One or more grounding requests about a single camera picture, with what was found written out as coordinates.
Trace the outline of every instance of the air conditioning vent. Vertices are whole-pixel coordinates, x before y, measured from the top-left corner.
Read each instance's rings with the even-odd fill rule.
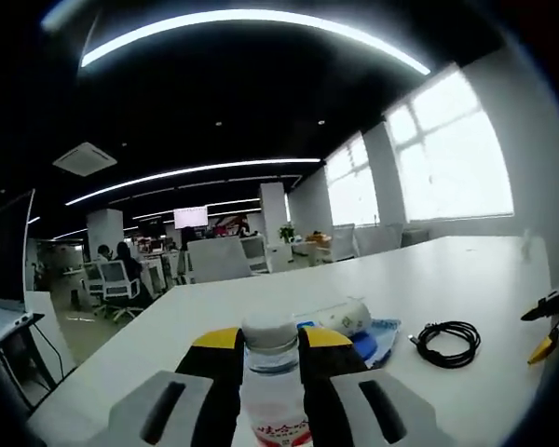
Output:
[[[108,168],[116,163],[115,159],[90,142],[83,142],[52,164],[81,177],[87,177],[98,170]]]

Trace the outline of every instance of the television screen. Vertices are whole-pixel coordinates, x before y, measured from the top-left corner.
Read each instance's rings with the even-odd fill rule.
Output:
[[[139,221],[139,232],[144,237],[160,237],[166,234],[166,228],[161,217]]]
[[[174,228],[207,226],[207,207],[179,208],[174,210]]]

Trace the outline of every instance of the curved light strip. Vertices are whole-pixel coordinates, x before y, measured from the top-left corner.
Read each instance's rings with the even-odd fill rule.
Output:
[[[227,216],[229,214],[242,214],[244,212],[255,212],[260,211],[260,208],[251,208],[249,210],[236,210],[236,211],[226,211],[226,212],[215,212],[214,214],[208,214],[208,217],[215,217],[215,216]]]
[[[204,207],[220,207],[222,205],[234,205],[235,203],[246,203],[246,202],[258,202],[258,198],[243,198],[242,200],[231,200],[229,202],[218,202],[218,203],[208,203],[203,205]],[[152,212],[151,214],[144,214],[143,216],[133,217],[133,220],[144,219],[145,217],[160,216],[161,214],[168,214],[169,212],[174,212],[174,210]]]
[[[136,230],[137,228],[139,228],[139,227],[138,226],[130,226],[129,228],[124,228],[122,231]],[[70,233],[66,233],[65,235],[60,235],[60,236],[53,237],[52,240],[58,240],[61,237],[75,235],[77,233],[82,233],[82,232],[87,231],[87,230],[88,230],[88,228],[83,228],[82,230],[71,231]]]
[[[172,19],[157,21],[142,28],[138,28],[126,34],[113,39],[87,53],[81,61],[81,67],[86,67],[90,63],[96,61],[102,56],[124,47],[136,40],[143,39],[152,34],[162,33],[164,31],[181,28],[183,26],[196,25],[200,23],[211,23],[215,21],[232,21],[232,20],[266,20],[278,21],[282,23],[292,23],[294,25],[309,26],[320,30],[328,31],[350,38],[369,47],[373,47],[391,57],[405,63],[414,68],[422,75],[428,75],[430,70],[416,59],[411,58],[404,52],[391,46],[387,42],[376,37],[359,31],[355,28],[336,23],[334,21],[319,19],[317,17],[306,16],[304,14],[294,14],[292,12],[272,11],[266,9],[226,9],[220,11],[199,12],[197,14],[188,14],[185,16],[174,17]]]
[[[178,170],[173,170],[171,172],[162,172],[160,174],[142,177],[141,179],[135,179],[129,182],[108,186],[107,188],[100,189],[99,191],[95,191],[94,193],[87,194],[86,196],[81,196],[74,200],[71,200],[70,202],[65,203],[65,205],[69,207],[71,205],[74,205],[75,203],[81,202],[90,197],[98,196],[99,194],[103,194],[103,193],[109,193],[110,191],[124,188],[126,186],[131,186],[132,184],[149,182],[151,180],[157,180],[157,179],[164,179],[166,177],[173,177],[175,175],[188,174],[191,172],[200,172],[203,170],[223,169],[223,168],[239,168],[242,166],[283,165],[283,164],[290,164],[290,163],[319,163],[319,162],[320,162],[320,158],[278,158],[278,159],[270,159],[270,160],[234,161],[232,163],[220,163],[217,165],[197,166],[196,168],[178,169]]]

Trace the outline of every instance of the window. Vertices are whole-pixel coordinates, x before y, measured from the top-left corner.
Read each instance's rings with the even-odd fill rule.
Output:
[[[290,202],[288,202],[287,194],[283,195],[283,203],[286,205],[286,218],[288,219],[288,222],[291,222],[292,216],[290,216]]]
[[[391,109],[387,122],[408,222],[513,214],[497,135],[458,69]]]
[[[362,135],[355,135],[326,161],[334,225],[378,223],[375,183]]]

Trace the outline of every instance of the person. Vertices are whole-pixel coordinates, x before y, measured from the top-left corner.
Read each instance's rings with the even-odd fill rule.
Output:
[[[147,287],[141,281],[141,271],[143,270],[143,267],[132,257],[130,254],[130,248],[124,241],[118,242],[118,245],[116,246],[116,254],[117,257],[114,261],[122,261],[129,281],[139,279],[139,294],[132,300],[133,305],[137,305],[138,307],[148,307],[151,303],[153,303],[153,298]]]
[[[97,260],[102,263],[109,263],[112,261],[112,251],[107,245],[102,244],[98,247]]]
[[[141,264],[139,264],[137,260],[130,255],[130,249],[126,242],[118,242],[118,245],[116,246],[116,254],[117,257],[114,261],[122,261],[129,280],[133,281],[134,279],[140,279],[141,270],[143,268],[141,267]]]
[[[244,214],[241,214],[238,218],[238,225],[239,230],[237,234],[239,237],[247,237],[250,236],[251,233],[251,226],[249,225],[249,221],[247,220]]]
[[[180,250],[188,251],[188,242],[198,240],[197,232],[192,226],[186,226],[180,229],[180,239],[182,242]]]

